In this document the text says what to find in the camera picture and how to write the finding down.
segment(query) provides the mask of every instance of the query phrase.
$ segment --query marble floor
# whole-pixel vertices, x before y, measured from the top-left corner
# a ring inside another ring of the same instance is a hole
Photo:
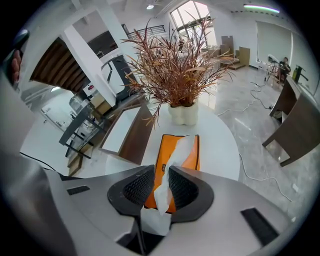
[[[269,116],[271,110],[265,109],[259,100],[254,101],[250,94],[250,90],[261,90],[252,93],[268,108],[276,103],[281,87],[278,84],[272,86],[271,79],[265,86],[257,87],[251,82],[262,86],[265,74],[250,67],[233,71],[233,74],[233,81],[221,81],[217,87],[211,89],[213,95],[203,94],[199,101],[211,108],[231,130],[239,153],[243,157],[247,175],[258,180],[276,178],[282,193],[292,201],[280,193],[274,179],[257,181],[248,178],[242,164],[240,164],[239,181],[277,205],[291,219],[298,218],[306,209],[309,199],[320,183],[319,166],[317,166],[320,147],[301,159],[281,167],[279,162],[286,159],[286,153],[276,143],[271,143],[267,149],[262,146],[264,140],[280,124]],[[92,159],[83,161],[83,167],[76,176],[88,178],[105,175],[107,158],[105,153],[98,149],[93,150]],[[298,187],[297,192],[293,189],[293,184]]]

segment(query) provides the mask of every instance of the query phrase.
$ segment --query dried plant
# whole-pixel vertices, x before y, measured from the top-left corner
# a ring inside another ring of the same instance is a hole
[[[204,31],[211,20],[206,17],[201,22],[195,21],[201,33],[193,33],[190,38],[182,35],[182,52],[179,50],[179,40],[173,41],[174,33],[169,35],[169,40],[147,37],[148,24],[144,36],[134,30],[136,40],[123,40],[134,43],[134,48],[138,50],[137,60],[129,56],[129,65],[133,71],[126,74],[130,81],[128,86],[133,91],[150,96],[158,104],[150,122],[158,121],[162,104],[170,104],[173,108],[190,107],[202,93],[210,94],[208,88],[215,86],[224,74],[230,76],[226,67],[220,67],[220,63],[214,65],[219,59],[230,59],[229,57],[214,57],[214,51],[201,54],[201,48],[206,45]],[[139,77],[140,81],[133,79],[132,74]]]

